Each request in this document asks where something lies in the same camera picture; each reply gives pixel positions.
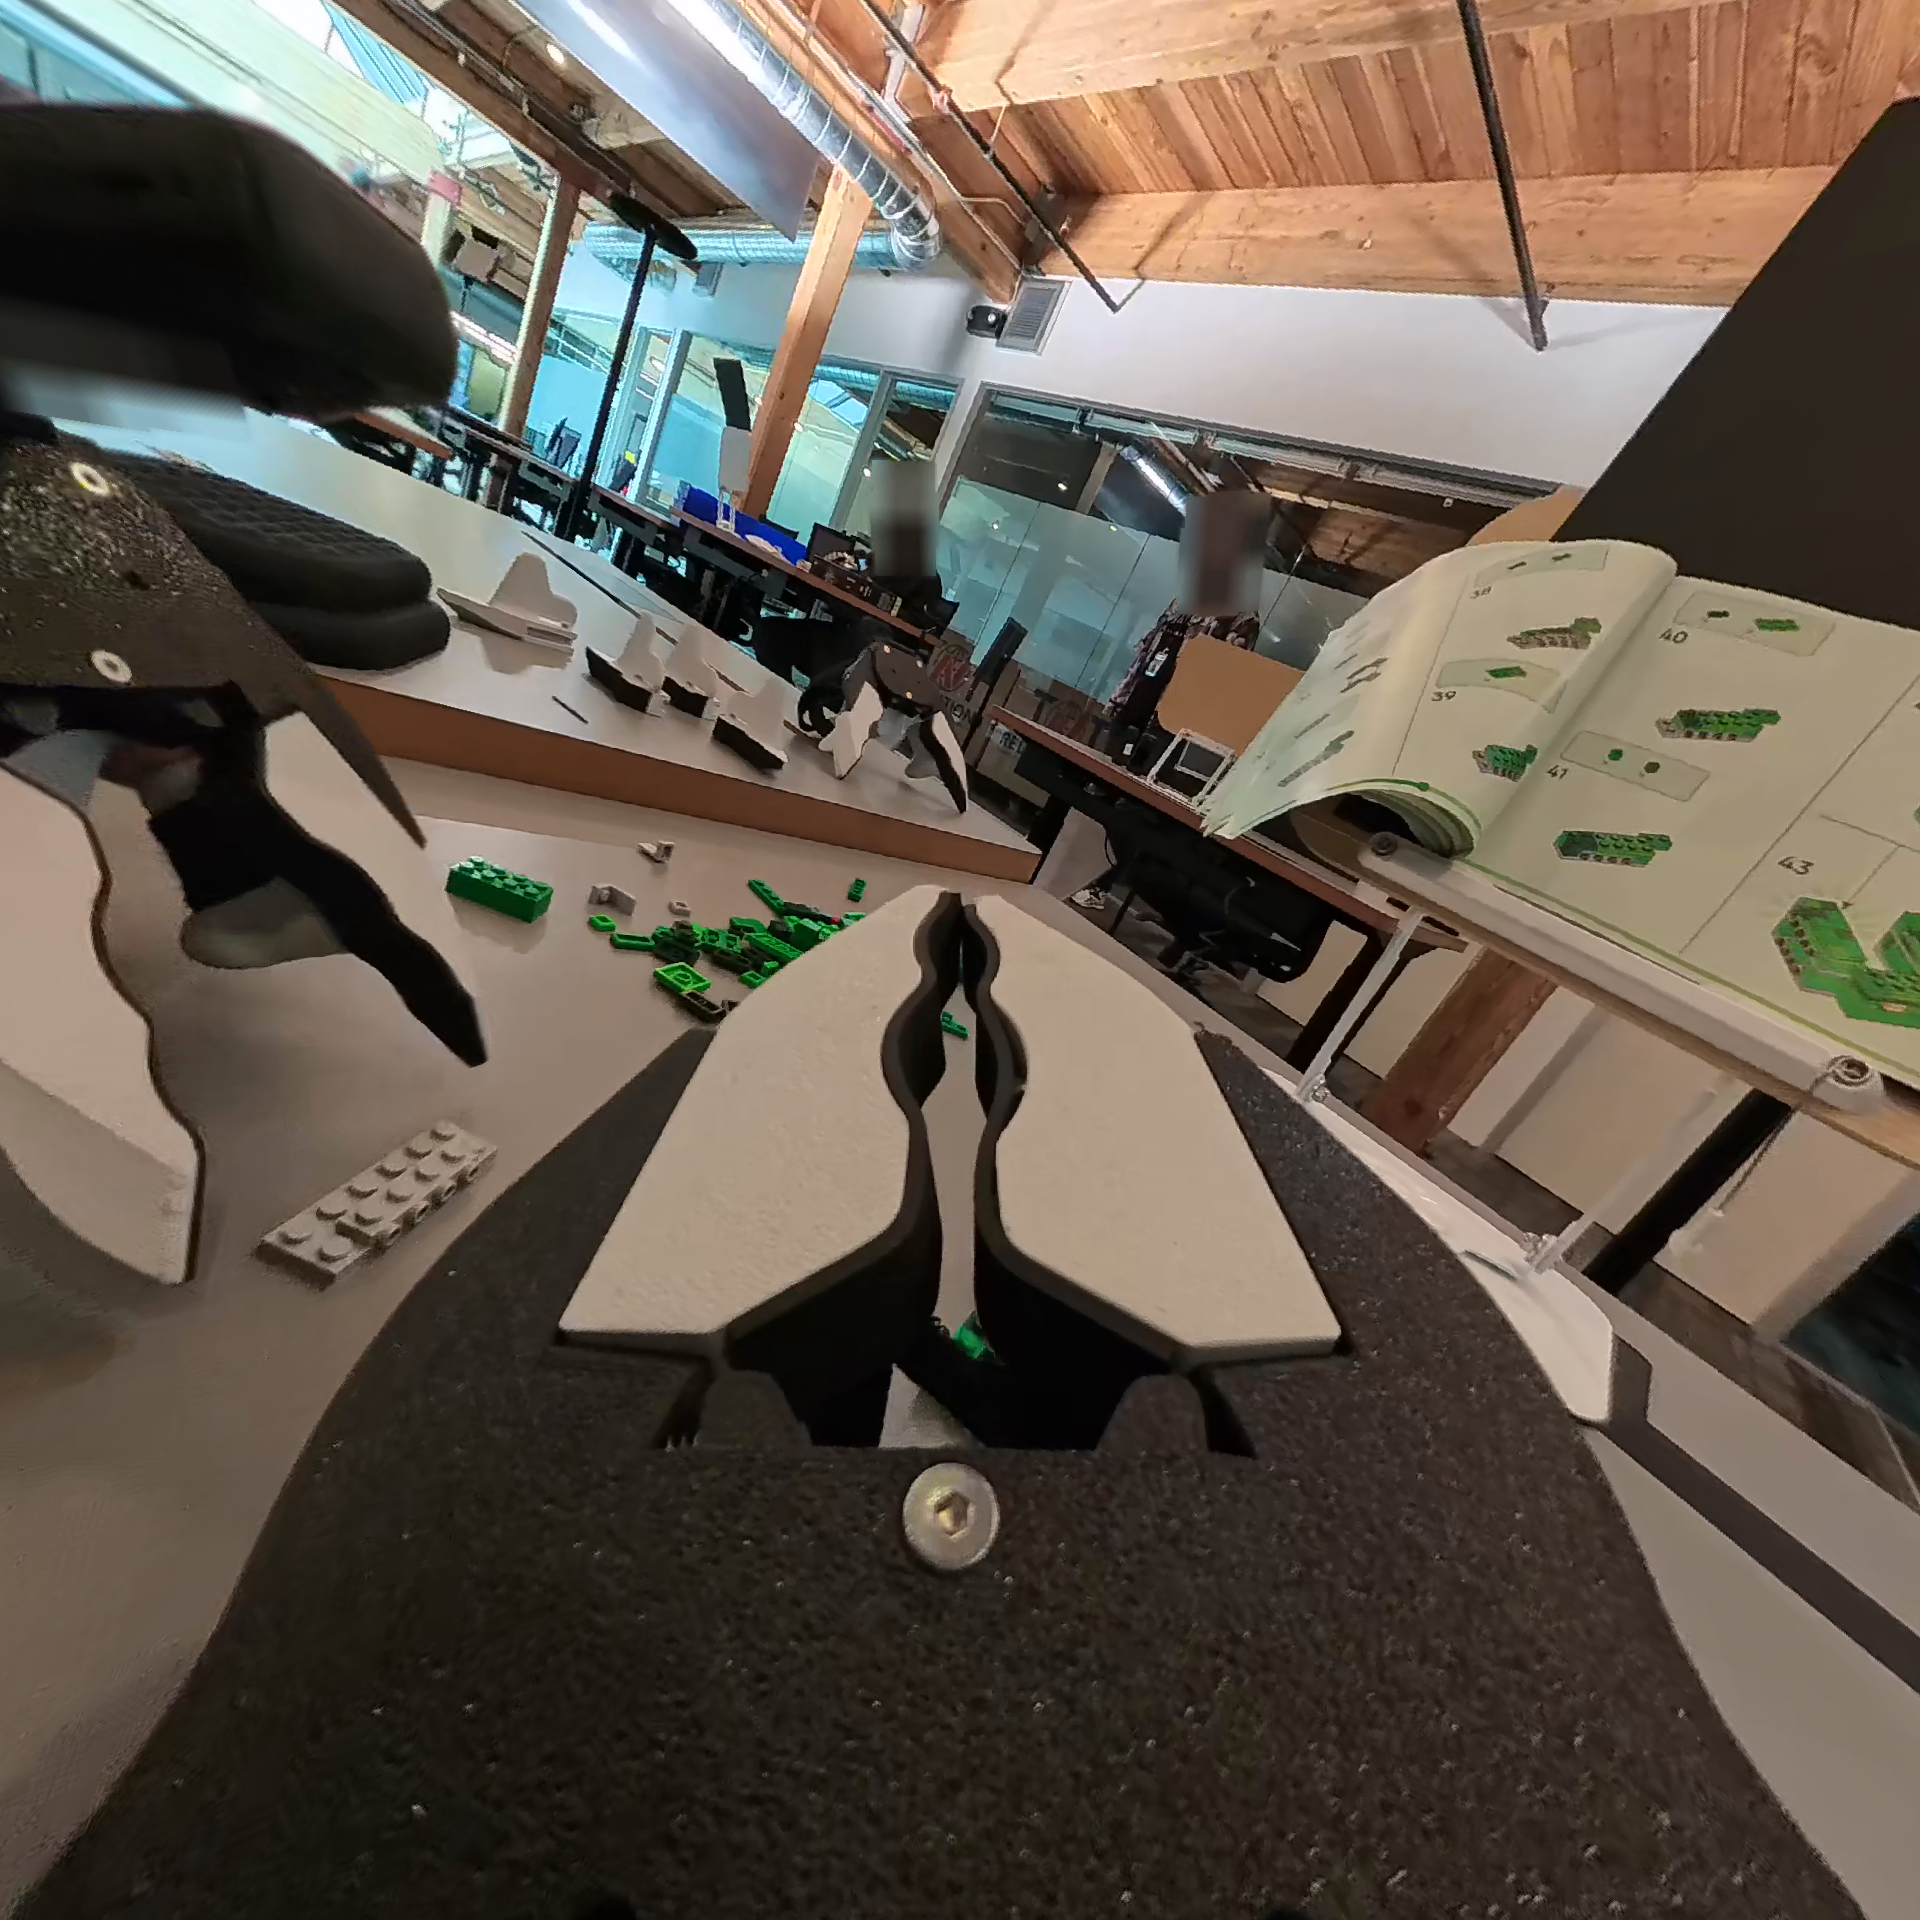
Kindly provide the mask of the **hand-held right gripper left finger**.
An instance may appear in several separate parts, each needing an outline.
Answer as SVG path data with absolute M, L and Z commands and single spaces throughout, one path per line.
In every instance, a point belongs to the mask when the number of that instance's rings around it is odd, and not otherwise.
M 559 1342 L 762 1373 L 814 1442 L 877 1444 L 943 1276 L 923 1109 L 963 922 L 915 886 L 712 1028 Z

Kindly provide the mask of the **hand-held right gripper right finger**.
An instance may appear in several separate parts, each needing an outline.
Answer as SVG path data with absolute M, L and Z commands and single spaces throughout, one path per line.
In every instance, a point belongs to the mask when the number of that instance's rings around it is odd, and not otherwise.
M 974 1299 L 1012 1442 L 1092 1450 L 1139 1383 L 1333 1355 L 1336 1313 L 1203 1033 L 1011 898 L 967 908 L 963 956 Z

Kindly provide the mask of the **spare gripper on table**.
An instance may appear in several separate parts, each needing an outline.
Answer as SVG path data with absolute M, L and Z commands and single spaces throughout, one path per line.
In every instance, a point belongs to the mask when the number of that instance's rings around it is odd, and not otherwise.
M 956 811 L 968 810 L 968 772 L 943 695 L 923 659 L 876 639 L 838 677 L 800 690 L 798 731 L 811 737 L 836 781 L 850 779 L 871 745 L 902 757 L 911 781 L 935 779 Z

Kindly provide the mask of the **white book stand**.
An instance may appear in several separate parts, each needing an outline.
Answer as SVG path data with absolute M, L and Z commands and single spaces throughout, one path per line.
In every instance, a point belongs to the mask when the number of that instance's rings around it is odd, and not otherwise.
M 1669 1050 L 1738 1086 L 1739 1099 L 1706 1127 L 1698 1116 L 1661 1124 L 1638 1119 L 1621 1194 L 1650 1181 L 1623 1225 L 1588 1251 L 1582 1274 L 1638 1313 L 1654 1305 L 1710 1330 L 1724 1350 L 1786 1347 L 1789 1358 L 1855 1393 L 1872 1411 L 1916 1433 L 1916 1081 L 1872 1067 L 1855 1047 L 1827 1047 L 1789 1022 L 1653 965 L 1646 956 L 1558 918 L 1461 871 L 1394 831 L 1357 831 L 1343 821 L 1310 819 L 1310 853 L 1355 877 L 1391 908 L 1420 909 L 1477 950 L 1374 1098 L 1387 1137 L 1445 1127 L 1445 1098 L 1462 1106 L 1507 1054 L 1532 1015 L 1507 1015 L 1515 994 L 1582 999 L 1598 1018 L 1636 1026 Z M 1899 1181 L 1879 1211 L 1799 1254 L 1781 1242 L 1774 1262 L 1791 1274 L 1758 1297 L 1759 1257 L 1739 1274 L 1739 1303 L 1680 1279 L 1674 1263 L 1716 1231 L 1791 1127 L 1816 1130 L 1887 1163 Z

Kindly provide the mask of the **black ceiling pipe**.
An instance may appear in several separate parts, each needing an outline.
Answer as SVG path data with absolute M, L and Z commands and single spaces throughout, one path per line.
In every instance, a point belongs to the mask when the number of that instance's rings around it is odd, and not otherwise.
M 1550 346 L 1547 326 L 1544 326 L 1544 293 L 1543 293 L 1543 286 L 1538 281 L 1533 259 L 1532 259 L 1530 233 L 1527 233 L 1525 213 L 1523 213 L 1523 203 L 1520 203 L 1520 178 L 1517 178 L 1515 157 L 1514 157 L 1514 150 L 1510 150 L 1510 145 L 1509 145 L 1509 137 L 1507 137 L 1507 129 L 1504 129 L 1504 109 L 1502 109 L 1500 91 L 1498 91 L 1498 74 L 1494 74 L 1494 61 L 1492 61 L 1490 37 L 1484 28 L 1480 10 L 1479 10 L 1477 2 L 1458 0 L 1456 2 L 1456 19 L 1458 19 L 1461 37 L 1466 41 L 1466 50 L 1467 50 L 1467 59 L 1470 59 L 1470 68 L 1472 68 L 1472 82 L 1475 82 L 1477 103 L 1479 103 L 1479 117 L 1480 117 L 1480 124 L 1484 124 L 1484 133 L 1485 133 L 1488 150 L 1490 150 L 1490 163 L 1492 163 L 1492 170 L 1494 170 L 1498 194 L 1500 194 L 1502 211 L 1504 211 L 1507 239 L 1509 239 L 1510 254 L 1515 259 L 1520 300 L 1523 300 L 1525 325 L 1527 325 L 1527 341 L 1530 341 L 1532 350 L 1544 353 L 1547 346 Z

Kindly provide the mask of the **grey toy brick plate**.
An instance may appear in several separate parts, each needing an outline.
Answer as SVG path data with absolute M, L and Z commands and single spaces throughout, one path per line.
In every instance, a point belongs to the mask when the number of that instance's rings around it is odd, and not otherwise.
M 492 1141 L 437 1119 L 268 1230 L 253 1254 L 326 1286 L 426 1225 L 494 1161 Z

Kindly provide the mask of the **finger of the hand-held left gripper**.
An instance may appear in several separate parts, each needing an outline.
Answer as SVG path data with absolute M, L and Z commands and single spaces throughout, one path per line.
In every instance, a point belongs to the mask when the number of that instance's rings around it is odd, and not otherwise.
M 347 956 L 459 1062 L 490 1059 L 461 932 L 426 839 L 319 678 L 149 687 L 149 831 L 182 895 L 179 945 L 220 971 Z
M 5 757 L 3 1148 L 63 1230 L 181 1285 L 203 1155 L 156 1078 L 152 1026 L 106 954 L 109 871 L 88 821 L 102 761 Z

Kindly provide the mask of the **black padded wrist rest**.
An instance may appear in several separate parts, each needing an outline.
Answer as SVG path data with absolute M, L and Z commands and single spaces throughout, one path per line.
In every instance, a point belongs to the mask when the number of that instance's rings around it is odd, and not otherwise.
M 448 613 L 429 601 L 384 611 L 259 605 L 255 613 L 316 667 L 388 673 L 446 650 Z
M 342 519 L 152 454 L 107 449 L 102 459 L 166 511 L 250 601 L 375 615 L 420 605 L 435 593 L 418 555 Z

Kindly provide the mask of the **cardboard box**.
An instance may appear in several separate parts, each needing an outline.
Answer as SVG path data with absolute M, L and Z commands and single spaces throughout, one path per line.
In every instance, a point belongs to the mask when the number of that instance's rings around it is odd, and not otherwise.
M 1190 730 L 1245 753 L 1306 673 L 1226 639 L 1188 637 L 1158 697 L 1168 734 Z

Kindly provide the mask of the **black panel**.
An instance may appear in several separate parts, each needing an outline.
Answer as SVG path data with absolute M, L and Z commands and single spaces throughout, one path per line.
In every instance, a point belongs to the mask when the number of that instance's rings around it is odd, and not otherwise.
M 1558 537 L 1916 630 L 1916 98 L 1883 109 Z

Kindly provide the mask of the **silver ceiling duct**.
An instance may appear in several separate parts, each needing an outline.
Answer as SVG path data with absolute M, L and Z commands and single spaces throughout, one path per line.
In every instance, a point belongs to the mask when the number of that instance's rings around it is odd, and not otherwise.
M 943 233 L 931 194 L 882 157 L 741 4 L 686 2 L 680 10 L 708 45 L 868 199 L 902 271 L 923 269 L 940 255 Z

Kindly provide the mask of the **wooden top office table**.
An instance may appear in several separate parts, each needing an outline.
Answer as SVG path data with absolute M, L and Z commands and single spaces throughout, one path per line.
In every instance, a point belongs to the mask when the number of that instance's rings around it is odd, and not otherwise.
M 1048 830 L 1046 850 L 1063 845 L 1072 813 L 1098 826 L 1109 843 L 1123 834 L 1188 834 L 1206 853 L 1236 855 L 1319 895 L 1333 908 L 1335 923 L 1359 935 L 1359 954 L 1347 965 L 1336 986 L 1319 999 L 1301 1037 L 1290 1047 L 1287 1062 L 1293 1067 L 1307 1067 L 1323 1045 L 1339 1047 L 1413 958 L 1427 950 L 1462 954 L 1467 949 L 1445 923 L 1415 914 L 1404 903 L 1364 890 L 1357 879 L 1342 877 L 1307 855 L 1270 849 L 1252 837 L 1206 837 L 1197 806 L 1043 723 L 1004 707 L 990 708 L 990 721 L 997 730 L 1021 739 L 1020 778 L 1046 791 L 1043 810 L 1043 826 Z

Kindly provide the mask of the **grey desk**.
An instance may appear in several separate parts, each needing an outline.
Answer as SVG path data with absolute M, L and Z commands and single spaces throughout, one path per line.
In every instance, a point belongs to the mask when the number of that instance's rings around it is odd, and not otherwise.
M 107 938 L 150 996 L 168 1087 L 207 1132 L 207 1266 L 186 1286 L 63 1277 L 56 1225 L 5 1221 L 5 1915 L 132 1763 L 198 1660 L 272 1501 L 350 1369 L 469 1221 L 667 1047 L 684 1022 L 583 926 L 594 879 L 636 883 L 632 841 L 678 841 L 704 898 L 758 875 L 826 903 L 866 855 L 402 763 L 438 867 L 500 857 L 559 885 L 559 922 L 486 930 L 459 906 L 490 1062 L 469 1071 L 352 962 L 190 965 L 175 890 L 136 810 L 99 794 L 116 885 Z M 882 859 L 871 898 L 958 871 Z M 1701 1469 L 1916 1634 L 1916 1508 L 1563 1269 L 1515 1286 L 1517 1236 L 1342 1109 L 1303 1111 L 1382 1173 L 1488 1294 L 1520 1294 L 1552 1380 L 1590 1371 L 1592 1319 L 1648 1359 L 1648 1417 Z M 432 1119 L 495 1142 L 492 1173 L 359 1277 L 312 1290 L 255 1236 Z M 1864 1915 L 1916 1915 L 1916 1690 L 1762 1571 L 1669 1485 L 1592 1438 L 1669 1618 L 1766 1782 Z

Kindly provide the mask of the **pile of green toy pieces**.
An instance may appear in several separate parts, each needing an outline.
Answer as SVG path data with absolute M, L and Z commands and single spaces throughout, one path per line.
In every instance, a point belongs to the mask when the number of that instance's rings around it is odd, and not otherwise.
M 660 1002 L 692 1022 L 741 1025 L 743 1047 L 850 1051 L 902 1033 L 910 1047 L 968 1028 L 952 1018 L 963 900 L 915 885 L 880 903 L 814 908 L 752 879 L 757 909 L 722 922 L 640 923 L 584 908 L 589 935 L 624 954 Z

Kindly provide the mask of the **open building instruction booklet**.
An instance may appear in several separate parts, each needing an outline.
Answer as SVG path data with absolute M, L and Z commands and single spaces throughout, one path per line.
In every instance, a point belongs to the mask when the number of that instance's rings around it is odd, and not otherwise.
M 1462 547 L 1370 601 L 1206 796 L 1370 803 L 1445 867 L 1916 1086 L 1916 630 L 1630 542 Z

